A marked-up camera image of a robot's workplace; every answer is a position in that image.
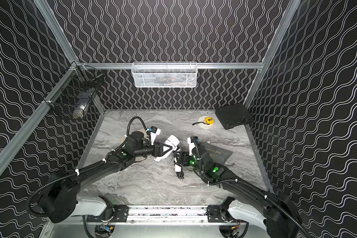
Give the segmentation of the dark grey hair dryer bag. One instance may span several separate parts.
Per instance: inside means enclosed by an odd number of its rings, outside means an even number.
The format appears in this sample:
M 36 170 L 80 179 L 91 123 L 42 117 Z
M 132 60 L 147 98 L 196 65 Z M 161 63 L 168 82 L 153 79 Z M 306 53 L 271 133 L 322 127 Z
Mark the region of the dark grey hair dryer bag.
M 201 142 L 200 147 L 209 153 L 210 158 L 217 163 L 225 165 L 227 160 L 232 156 L 233 152 L 207 142 Z

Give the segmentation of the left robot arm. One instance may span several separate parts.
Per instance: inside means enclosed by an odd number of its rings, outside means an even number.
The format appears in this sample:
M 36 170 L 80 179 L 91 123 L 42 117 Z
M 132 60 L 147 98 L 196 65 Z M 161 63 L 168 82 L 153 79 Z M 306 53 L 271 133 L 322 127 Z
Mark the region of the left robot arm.
M 102 160 L 76 169 L 65 175 L 57 173 L 46 184 L 36 189 L 27 199 L 26 211 L 34 217 L 47 217 L 59 223 L 72 216 L 101 216 L 104 221 L 113 217 L 112 206 L 104 197 L 80 198 L 78 194 L 86 186 L 108 176 L 121 172 L 148 156 L 163 158 L 174 147 L 156 142 L 158 128 L 148 128 L 141 117 L 130 119 L 126 138 L 115 150 Z

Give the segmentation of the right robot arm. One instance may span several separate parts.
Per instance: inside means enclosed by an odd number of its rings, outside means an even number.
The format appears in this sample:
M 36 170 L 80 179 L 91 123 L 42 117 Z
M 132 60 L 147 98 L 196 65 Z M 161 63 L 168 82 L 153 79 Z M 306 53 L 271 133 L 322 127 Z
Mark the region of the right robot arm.
M 264 191 L 239 178 L 229 168 L 212 160 L 200 143 L 194 143 L 188 152 L 175 151 L 174 159 L 179 178 L 183 178 L 183 167 L 192 167 L 207 185 L 218 185 L 233 194 L 220 206 L 224 221 L 239 220 L 259 226 L 272 238 L 295 238 L 298 233 L 310 237 L 288 196 Z

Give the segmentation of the white round coaster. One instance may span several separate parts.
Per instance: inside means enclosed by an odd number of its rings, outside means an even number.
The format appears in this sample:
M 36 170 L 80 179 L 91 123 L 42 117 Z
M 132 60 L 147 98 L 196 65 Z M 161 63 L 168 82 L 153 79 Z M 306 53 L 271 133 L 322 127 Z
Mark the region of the white round coaster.
M 202 116 L 202 117 L 198 118 L 198 125 L 199 125 L 200 127 L 204 128 L 204 129 L 209 129 L 209 128 L 211 128 L 214 124 L 212 124 L 212 125 L 207 125 L 207 124 L 204 122 L 204 119 L 205 119 L 206 117 L 210 117 L 210 116 Z

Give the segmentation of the yellow tape measure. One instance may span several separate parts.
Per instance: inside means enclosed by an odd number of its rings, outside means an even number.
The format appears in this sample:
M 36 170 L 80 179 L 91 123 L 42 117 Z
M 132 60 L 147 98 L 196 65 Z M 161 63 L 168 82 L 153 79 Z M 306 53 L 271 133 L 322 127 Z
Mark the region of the yellow tape measure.
M 206 117 L 204 119 L 204 122 L 207 124 L 207 125 L 212 125 L 214 124 L 214 119 L 212 117 Z

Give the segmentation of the black hard case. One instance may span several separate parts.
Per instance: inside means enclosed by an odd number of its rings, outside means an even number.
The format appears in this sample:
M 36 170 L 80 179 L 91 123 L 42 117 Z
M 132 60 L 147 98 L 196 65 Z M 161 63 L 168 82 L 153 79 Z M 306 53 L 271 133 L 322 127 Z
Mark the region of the black hard case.
M 217 108 L 215 115 L 225 130 L 230 130 L 241 125 L 248 125 L 254 121 L 252 114 L 243 103 Z

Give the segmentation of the item in black basket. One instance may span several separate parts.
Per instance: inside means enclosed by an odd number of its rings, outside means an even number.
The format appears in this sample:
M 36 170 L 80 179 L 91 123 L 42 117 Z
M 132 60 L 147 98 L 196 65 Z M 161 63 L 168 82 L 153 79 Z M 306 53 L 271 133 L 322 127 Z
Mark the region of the item in black basket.
M 85 116 L 87 110 L 88 110 L 88 102 L 84 102 L 80 105 L 78 105 L 72 114 L 72 118 L 73 119 L 83 119 L 83 117 Z

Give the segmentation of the white mesh wall basket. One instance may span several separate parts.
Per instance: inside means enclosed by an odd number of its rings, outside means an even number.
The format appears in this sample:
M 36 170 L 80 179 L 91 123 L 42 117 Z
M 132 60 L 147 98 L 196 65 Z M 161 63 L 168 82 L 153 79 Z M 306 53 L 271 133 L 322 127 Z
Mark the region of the white mesh wall basket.
M 133 62 L 131 74 L 139 88 L 194 88 L 198 66 L 188 62 Z

